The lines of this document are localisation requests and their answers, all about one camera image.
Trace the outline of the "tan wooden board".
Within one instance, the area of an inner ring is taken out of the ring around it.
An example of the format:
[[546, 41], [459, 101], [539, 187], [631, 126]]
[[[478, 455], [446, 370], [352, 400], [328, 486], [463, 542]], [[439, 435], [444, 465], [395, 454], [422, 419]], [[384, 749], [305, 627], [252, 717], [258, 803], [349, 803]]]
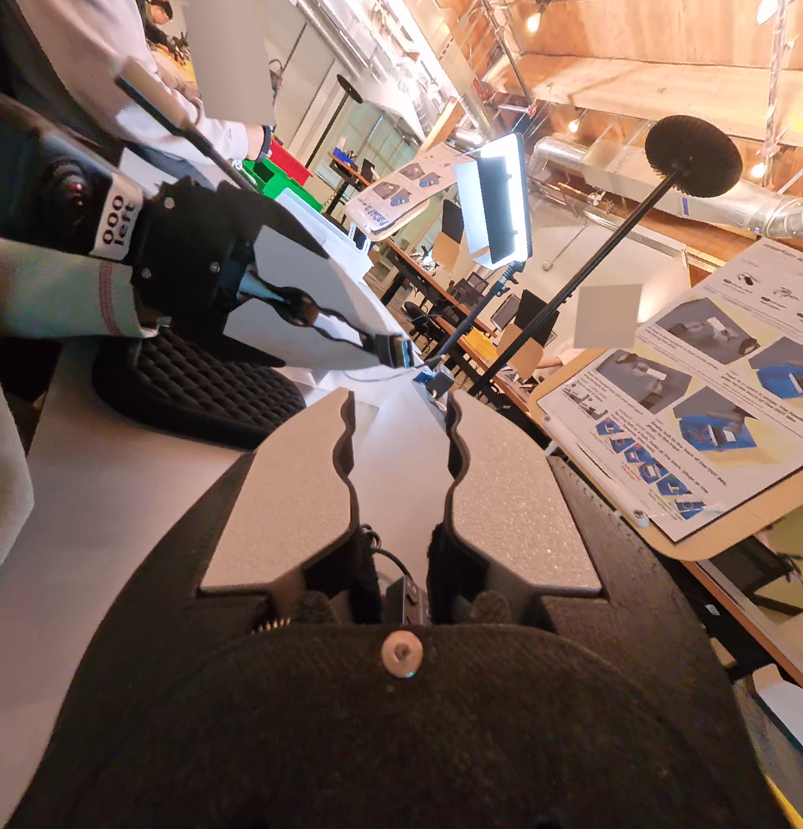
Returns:
[[[519, 299], [515, 317], [505, 326], [497, 342], [498, 353], [506, 351], [546, 305], [547, 303], [540, 297], [530, 290], [524, 289]], [[538, 363], [543, 357], [544, 347], [547, 345], [549, 337], [552, 336], [553, 327], [558, 317], [559, 311], [556, 310], [513, 357], [517, 365], [514, 366], [512, 362], [508, 364], [508, 366], [517, 370], [519, 378], [527, 379], [531, 377], [533, 371], [538, 367]]]
[[465, 222], [460, 206], [446, 199], [442, 202], [441, 227], [431, 251], [431, 258], [442, 269], [451, 272], [455, 267], [465, 234]]

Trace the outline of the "black disc stand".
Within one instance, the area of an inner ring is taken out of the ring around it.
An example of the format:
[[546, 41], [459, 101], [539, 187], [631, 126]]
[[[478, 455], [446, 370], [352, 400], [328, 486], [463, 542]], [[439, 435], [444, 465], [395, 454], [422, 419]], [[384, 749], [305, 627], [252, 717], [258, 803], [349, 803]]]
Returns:
[[648, 165], [660, 176], [656, 188], [640, 202], [610, 238], [578, 269], [563, 288], [531, 319], [522, 333], [491, 364], [469, 390], [472, 397], [490, 392], [499, 370], [509, 363], [535, 331], [543, 327], [605, 258], [672, 189], [695, 198], [713, 198], [740, 180], [743, 162], [736, 145], [722, 130], [689, 115], [657, 121], [645, 140]]

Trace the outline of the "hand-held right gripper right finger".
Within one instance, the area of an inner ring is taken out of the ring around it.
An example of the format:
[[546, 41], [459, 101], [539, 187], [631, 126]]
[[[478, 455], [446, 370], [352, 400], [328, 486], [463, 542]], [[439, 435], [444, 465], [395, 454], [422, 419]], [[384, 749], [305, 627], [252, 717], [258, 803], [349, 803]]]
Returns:
[[482, 593], [522, 621], [540, 596], [598, 598], [601, 580], [543, 450], [464, 391], [446, 401], [444, 515], [429, 549], [430, 617], [457, 623]]

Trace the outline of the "black light stand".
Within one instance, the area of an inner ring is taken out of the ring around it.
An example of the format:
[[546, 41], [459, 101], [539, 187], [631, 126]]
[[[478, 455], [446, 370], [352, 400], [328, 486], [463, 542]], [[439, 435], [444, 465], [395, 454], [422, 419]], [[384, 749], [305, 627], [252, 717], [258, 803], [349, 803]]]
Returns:
[[436, 352], [427, 360], [428, 367], [434, 367], [439, 363], [441, 358], [445, 356], [452, 347], [454, 347], [458, 340], [466, 335], [476, 323], [479, 314], [498, 296], [507, 293], [510, 290], [510, 285], [518, 283], [516, 274], [524, 270], [526, 262], [512, 262], [507, 265], [500, 276], [487, 289], [479, 301], [471, 307], [465, 319], [459, 324], [452, 334], [444, 340], [436, 350]]

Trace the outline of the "black usb hub with switches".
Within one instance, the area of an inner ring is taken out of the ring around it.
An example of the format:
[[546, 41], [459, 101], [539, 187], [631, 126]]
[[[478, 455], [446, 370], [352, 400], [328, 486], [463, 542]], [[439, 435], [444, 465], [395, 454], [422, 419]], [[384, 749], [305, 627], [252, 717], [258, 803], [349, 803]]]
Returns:
[[426, 627], [431, 624], [428, 594], [411, 576], [402, 575], [387, 586], [383, 623], [395, 627]]

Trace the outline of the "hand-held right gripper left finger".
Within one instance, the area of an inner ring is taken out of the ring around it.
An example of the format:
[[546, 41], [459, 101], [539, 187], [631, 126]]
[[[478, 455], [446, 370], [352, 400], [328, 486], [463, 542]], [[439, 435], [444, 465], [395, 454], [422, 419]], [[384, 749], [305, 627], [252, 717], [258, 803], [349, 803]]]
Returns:
[[379, 623], [383, 606], [360, 520], [356, 400], [335, 389], [275, 430], [254, 453], [199, 585], [205, 598], [262, 596], [286, 622], [308, 593], [345, 596], [349, 619]]

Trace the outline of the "black quilted pad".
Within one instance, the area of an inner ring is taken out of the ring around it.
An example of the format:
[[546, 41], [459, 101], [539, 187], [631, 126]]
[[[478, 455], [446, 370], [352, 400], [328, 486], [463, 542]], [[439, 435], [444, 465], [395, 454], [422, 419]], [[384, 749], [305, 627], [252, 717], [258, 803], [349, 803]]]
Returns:
[[281, 372], [223, 361], [165, 327], [100, 341], [92, 386], [129, 420], [180, 438], [253, 451], [306, 407]]

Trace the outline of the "black floor lamp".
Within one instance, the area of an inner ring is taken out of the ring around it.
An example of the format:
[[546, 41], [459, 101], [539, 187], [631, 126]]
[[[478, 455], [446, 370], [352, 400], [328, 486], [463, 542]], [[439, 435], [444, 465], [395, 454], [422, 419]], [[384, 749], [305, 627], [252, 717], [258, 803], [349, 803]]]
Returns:
[[[336, 80], [337, 80], [338, 85], [340, 86], [340, 88], [343, 90], [344, 97], [341, 98], [341, 100], [338, 102], [338, 105], [334, 109], [332, 117], [330, 118], [330, 120], [329, 120], [329, 122], [328, 122], [328, 124], [327, 124], [327, 126], [324, 130], [324, 135], [322, 136], [322, 138], [320, 140], [320, 146], [322, 146], [324, 144], [325, 139], [329, 135], [330, 130], [334, 127], [335, 121], [338, 118], [338, 116], [340, 115], [340, 113], [342, 112], [342, 110], [344, 109], [345, 104], [347, 103], [347, 101], [352, 100], [357, 105], [360, 105], [364, 102], [363, 97], [360, 95], [360, 93], [356, 90], [354, 85], [345, 76], [343, 76], [342, 74], [337, 74], [336, 75]], [[340, 168], [340, 170], [338, 171], [338, 175], [339, 175], [341, 181], [340, 181], [340, 184], [339, 184], [337, 190], [334, 192], [334, 196], [333, 196], [331, 202], [329, 203], [329, 205], [327, 206], [327, 208], [324, 211], [324, 214], [328, 218], [332, 217], [333, 212], [334, 212], [336, 206], [341, 201], [343, 195], [345, 194], [345, 191], [346, 191], [347, 187], [349, 187], [352, 184], [352, 181], [353, 181], [353, 169], [348, 164], [345, 164], [344, 162], [338, 160], [333, 152], [332, 152], [332, 159], [338, 165], [338, 167]]]

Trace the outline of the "instruction sheet stand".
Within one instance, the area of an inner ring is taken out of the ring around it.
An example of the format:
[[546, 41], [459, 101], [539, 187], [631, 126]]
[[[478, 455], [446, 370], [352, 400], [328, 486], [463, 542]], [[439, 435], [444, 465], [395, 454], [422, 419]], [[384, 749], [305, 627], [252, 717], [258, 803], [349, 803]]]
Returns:
[[476, 149], [461, 152], [442, 142], [351, 196], [345, 205], [348, 238], [386, 239], [423, 212], [434, 195], [452, 187], [455, 166], [475, 154]]

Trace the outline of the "silver air duct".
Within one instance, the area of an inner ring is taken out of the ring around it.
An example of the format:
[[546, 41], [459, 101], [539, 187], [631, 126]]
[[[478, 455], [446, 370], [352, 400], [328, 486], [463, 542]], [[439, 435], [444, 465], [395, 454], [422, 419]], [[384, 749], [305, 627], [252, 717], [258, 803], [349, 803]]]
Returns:
[[[530, 168], [538, 177], [547, 177], [552, 169], [572, 171], [593, 189], [634, 202], [643, 201], [661, 179], [642, 148], [605, 139], [586, 147], [558, 137], [543, 138], [533, 149]], [[770, 239], [803, 239], [803, 197], [771, 192], [744, 179], [714, 198], [688, 196], [672, 189], [657, 203], [657, 209]]]

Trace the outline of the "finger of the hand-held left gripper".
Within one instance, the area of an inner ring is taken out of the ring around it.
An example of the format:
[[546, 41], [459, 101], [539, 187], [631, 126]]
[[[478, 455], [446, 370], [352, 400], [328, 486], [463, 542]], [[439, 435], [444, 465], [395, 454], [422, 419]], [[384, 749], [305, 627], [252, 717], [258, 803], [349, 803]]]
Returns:
[[295, 326], [275, 308], [252, 298], [233, 310], [224, 333], [284, 362], [287, 367], [308, 370], [363, 370], [379, 366], [378, 358], [355, 343], [356, 332], [368, 335], [389, 333], [389, 313], [377, 300], [363, 299], [354, 309], [333, 312], [323, 309], [321, 329]]
[[408, 340], [373, 292], [351, 278], [324, 249], [313, 249], [264, 226], [253, 243], [249, 297], [270, 305], [287, 323], [349, 344]]

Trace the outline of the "led light panel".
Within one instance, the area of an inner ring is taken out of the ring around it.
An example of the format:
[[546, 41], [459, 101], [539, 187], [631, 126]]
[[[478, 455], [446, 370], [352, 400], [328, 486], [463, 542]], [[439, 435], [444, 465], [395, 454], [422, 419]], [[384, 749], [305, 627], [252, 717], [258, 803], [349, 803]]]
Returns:
[[491, 271], [532, 256], [522, 136], [509, 133], [452, 164], [471, 260]]

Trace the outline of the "instruction sheet on board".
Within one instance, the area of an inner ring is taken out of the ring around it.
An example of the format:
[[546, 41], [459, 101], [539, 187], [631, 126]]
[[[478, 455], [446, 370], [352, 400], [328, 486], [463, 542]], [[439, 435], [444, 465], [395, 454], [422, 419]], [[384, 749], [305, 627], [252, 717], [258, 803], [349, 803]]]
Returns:
[[803, 253], [754, 243], [536, 403], [656, 551], [714, 557], [803, 505]]

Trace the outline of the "red plastic bin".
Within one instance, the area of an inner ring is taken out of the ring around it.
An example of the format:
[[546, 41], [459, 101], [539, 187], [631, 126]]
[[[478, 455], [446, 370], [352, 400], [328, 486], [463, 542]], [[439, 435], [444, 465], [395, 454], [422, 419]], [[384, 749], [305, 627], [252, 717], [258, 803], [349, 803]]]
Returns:
[[313, 173], [287, 150], [277, 138], [272, 139], [266, 159], [301, 187], [304, 187], [313, 176]]

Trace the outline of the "person's left forearm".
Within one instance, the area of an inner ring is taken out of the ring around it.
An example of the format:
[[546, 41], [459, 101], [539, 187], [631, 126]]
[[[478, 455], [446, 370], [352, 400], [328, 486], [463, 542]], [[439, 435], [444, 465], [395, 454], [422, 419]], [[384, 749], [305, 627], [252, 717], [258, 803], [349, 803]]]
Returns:
[[149, 338], [133, 270], [0, 237], [0, 338]]

